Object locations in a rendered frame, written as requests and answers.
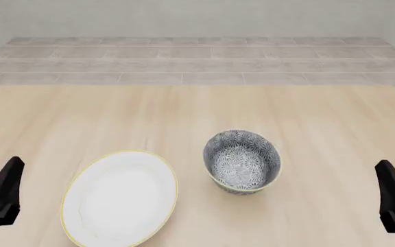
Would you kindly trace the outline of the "white plate with yellow rim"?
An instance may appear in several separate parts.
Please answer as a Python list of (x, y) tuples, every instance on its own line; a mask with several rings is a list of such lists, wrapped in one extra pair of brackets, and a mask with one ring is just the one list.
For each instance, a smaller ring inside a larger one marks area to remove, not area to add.
[(135, 247), (167, 223), (178, 192), (172, 166), (157, 154), (107, 154), (70, 182), (60, 203), (62, 229), (77, 247)]

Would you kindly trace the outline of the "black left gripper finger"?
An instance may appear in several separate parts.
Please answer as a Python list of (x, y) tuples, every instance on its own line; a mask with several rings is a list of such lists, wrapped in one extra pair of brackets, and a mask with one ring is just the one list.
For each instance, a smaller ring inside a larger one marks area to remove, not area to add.
[(19, 203), (19, 189), (24, 162), (13, 156), (0, 171), (0, 202)]

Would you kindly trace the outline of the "grey floral patterned bowl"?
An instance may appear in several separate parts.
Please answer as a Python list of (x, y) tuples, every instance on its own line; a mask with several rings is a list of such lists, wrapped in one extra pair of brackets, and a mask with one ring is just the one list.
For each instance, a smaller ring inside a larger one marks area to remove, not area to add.
[(251, 195), (269, 187), (282, 162), (273, 143), (261, 135), (231, 129), (211, 137), (203, 149), (206, 170), (224, 191)]

